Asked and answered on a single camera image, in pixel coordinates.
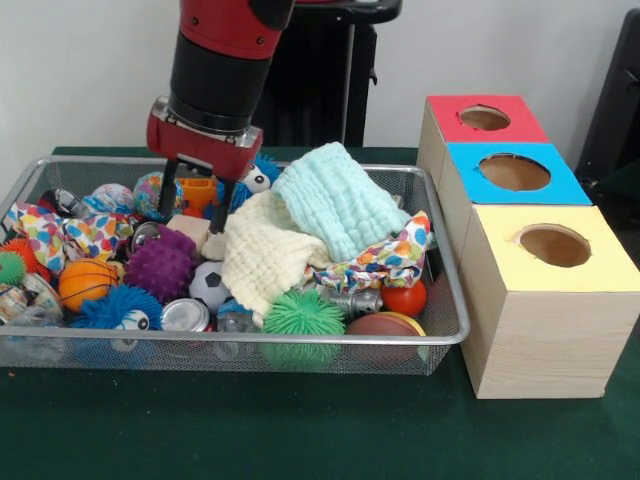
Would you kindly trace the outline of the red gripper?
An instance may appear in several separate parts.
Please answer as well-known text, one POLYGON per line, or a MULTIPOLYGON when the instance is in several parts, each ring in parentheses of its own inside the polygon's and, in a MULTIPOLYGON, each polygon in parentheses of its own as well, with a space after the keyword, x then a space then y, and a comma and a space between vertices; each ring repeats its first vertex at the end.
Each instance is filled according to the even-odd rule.
MULTIPOLYGON (((158 97, 149 113, 146 141, 152 152, 168 159, 157 210, 161 215, 169 215, 176 198, 177 161, 209 171, 219 179, 242 179, 262 146, 263 131, 254 126, 239 134, 198 130, 170 110, 168 97, 158 97)), ((235 182, 230 180, 218 180, 218 185, 223 187, 223 195, 212 214, 212 234, 224 232, 235 189, 235 182)))

